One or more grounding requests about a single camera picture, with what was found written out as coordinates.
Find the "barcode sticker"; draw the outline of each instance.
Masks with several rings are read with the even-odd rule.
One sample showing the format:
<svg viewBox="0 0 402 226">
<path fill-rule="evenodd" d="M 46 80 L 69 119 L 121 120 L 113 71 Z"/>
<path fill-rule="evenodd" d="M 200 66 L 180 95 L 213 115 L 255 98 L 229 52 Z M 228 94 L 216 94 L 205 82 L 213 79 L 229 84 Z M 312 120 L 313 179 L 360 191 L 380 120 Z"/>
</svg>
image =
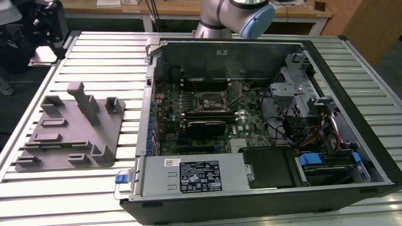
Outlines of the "barcode sticker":
<svg viewBox="0 0 402 226">
<path fill-rule="evenodd" d="M 165 159 L 164 160 L 164 166 L 178 166 L 180 165 L 180 159 Z"/>
</svg>

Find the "blue latch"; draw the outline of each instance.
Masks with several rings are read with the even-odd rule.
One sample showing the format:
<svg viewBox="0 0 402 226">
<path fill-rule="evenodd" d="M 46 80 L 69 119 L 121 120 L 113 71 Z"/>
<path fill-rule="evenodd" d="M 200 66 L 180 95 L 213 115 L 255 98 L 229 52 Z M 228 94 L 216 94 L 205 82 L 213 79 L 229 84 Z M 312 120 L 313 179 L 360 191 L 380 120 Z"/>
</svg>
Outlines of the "blue latch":
<svg viewBox="0 0 402 226">
<path fill-rule="evenodd" d="M 356 163 L 359 163 L 361 161 L 361 158 L 359 157 L 359 153 L 356 153 L 356 152 L 352 153 L 352 158 Z"/>
<path fill-rule="evenodd" d="M 128 184 L 128 174 L 117 174 L 114 177 L 114 184 Z"/>
<path fill-rule="evenodd" d="M 321 164 L 320 157 L 316 153 L 305 153 L 299 156 L 300 165 Z"/>
</svg>

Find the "floor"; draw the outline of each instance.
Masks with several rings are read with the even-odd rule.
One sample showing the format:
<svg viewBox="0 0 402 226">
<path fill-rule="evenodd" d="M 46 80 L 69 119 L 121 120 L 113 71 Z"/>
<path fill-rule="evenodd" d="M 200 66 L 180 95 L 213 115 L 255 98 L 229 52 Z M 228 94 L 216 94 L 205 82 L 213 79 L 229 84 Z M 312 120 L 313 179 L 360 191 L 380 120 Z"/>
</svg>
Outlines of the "floor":
<svg viewBox="0 0 402 226">
<path fill-rule="evenodd" d="M 402 40 L 396 41 L 391 50 L 375 65 L 375 70 L 402 98 Z M 41 82 L 46 75 L 46 68 L 31 68 L 22 74 L 9 74 L 0 68 L 0 76 L 5 81 Z M 9 84 L 14 89 L 11 96 L 0 95 L 0 150 L 2 149 L 7 135 L 11 133 L 26 106 L 38 88 L 38 83 L 18 82 Z"/>
</svg>

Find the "motherboard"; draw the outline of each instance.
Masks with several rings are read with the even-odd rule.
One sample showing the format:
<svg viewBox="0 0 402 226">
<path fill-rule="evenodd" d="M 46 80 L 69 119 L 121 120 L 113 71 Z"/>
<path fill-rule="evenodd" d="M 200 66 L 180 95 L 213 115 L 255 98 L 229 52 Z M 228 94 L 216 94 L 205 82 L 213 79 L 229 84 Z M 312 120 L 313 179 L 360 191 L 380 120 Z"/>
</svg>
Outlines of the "motherboard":
<svg viewBox="0 0 402 226">
<path fill-rule="evenodd" d="M 236 153 L 244 146 L 269 145 L 263 91 L 246 80 L 157 82 L 160 155 Z"/>
</svg>

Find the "black computer side panel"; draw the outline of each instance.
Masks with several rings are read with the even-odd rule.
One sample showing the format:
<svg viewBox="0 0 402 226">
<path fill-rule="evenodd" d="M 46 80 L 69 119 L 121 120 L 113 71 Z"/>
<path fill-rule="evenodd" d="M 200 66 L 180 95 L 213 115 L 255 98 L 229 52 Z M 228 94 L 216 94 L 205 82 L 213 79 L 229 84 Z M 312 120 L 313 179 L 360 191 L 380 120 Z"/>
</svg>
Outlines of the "black computer side panel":
<svg viewBox="0 0 402 226">
<path fill-rule="evenodd" d="M 120 206 L 144 225 L 200 222 L 339 210 L 387 192 L 391 187 L 331 189 L 261 195 L 218 196 L 129 202 Z"/>
</svg>

